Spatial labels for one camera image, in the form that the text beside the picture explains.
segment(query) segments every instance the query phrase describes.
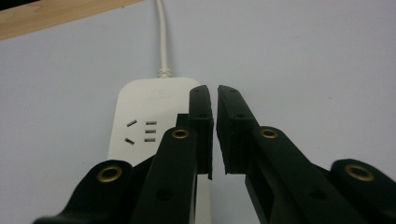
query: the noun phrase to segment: white power strip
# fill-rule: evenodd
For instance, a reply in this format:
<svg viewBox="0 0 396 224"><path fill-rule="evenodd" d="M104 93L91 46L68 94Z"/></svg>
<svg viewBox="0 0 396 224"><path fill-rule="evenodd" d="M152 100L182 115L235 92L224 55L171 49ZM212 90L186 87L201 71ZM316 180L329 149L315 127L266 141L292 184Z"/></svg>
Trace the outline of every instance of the white power strip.
<svg viewBox="0 0 396 224"><path fill-rule="evenodd" d="M200 84L186 77L140 79L120 91L108 151L109 160L132 166L155 155L163 134L189 113L190 90ZM196 224L210 224L207 175L198 176Z"/></svg>

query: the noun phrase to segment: wooden board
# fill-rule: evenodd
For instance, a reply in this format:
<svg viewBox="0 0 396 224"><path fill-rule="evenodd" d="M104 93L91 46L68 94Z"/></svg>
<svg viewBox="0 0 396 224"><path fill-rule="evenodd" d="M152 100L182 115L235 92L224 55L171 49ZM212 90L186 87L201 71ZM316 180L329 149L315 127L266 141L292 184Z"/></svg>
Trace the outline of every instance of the wooden board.
<svg viewBox="0 0 396 224"><path fill-rule="evenodd" d="M0 11L0 40L123 7L141 0L41 0Z"/></svg>

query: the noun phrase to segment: metal grommet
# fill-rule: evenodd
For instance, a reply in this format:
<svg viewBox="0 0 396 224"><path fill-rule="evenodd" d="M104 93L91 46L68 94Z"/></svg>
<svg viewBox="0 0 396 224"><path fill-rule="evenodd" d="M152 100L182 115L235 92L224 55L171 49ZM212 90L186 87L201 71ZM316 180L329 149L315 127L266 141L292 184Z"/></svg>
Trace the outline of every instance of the metal grommet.
<svg viewBox="0 0 396 224"><path fill-rule="evenodd" d="M355 164L349 164L346 166L346 173L349 174L350 176L359 179L361 181L373 181L374 180L374 175L370 171L368 171L366 168L355 165Z"/></svg>
<svg viewBox="0 0 396 224"><path fill-rule="evenodd" d="M122 169L118 165L108 165L97 175L97 179L102 183L109 183L120 178Z"/></svg>
<svg viewBox="0 0 396 224"><path fill-rule="evenodd" d="M265 138L277 138L277 133L271 129L263 129L261 134Z"/></svg>
<svg viewBox="0 0 396 224"><path fill-rule="evenodd" d="M182 139L190 136L190 132L185 129L177 129L172 132L172 137Z"/></svg>

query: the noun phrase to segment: white table surface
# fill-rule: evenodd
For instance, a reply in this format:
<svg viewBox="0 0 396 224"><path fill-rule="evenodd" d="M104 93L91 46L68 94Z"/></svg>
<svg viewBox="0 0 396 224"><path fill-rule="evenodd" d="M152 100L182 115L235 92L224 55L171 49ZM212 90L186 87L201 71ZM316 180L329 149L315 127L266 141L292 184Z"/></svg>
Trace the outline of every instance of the white table surface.
<svg viewBox="0 0 396 224"><path fill-rule="evenodd" d="M164 1L171 68L241 91L313 163L396 179L396 1ZM55 215L106 159L118 92L156 77L153 1L0 41L0 223ZM214 141L213 223L259 223Z"/></svg>

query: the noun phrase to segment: power cord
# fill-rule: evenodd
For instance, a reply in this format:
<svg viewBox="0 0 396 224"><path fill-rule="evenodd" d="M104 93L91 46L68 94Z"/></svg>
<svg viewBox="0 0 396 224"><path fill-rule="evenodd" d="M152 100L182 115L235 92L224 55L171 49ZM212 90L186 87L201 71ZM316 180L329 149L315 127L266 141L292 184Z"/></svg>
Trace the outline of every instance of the power cord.
<svg viewBox="0 0 396 224"><path fill-rule="evenodd" d="M168 67L167 57L167 40L166 40L166 20L163 10L163 1L157 0L158 17L160 19L160 33L161 33L161 69L158 77L171 77L172 73Z"/></svg>

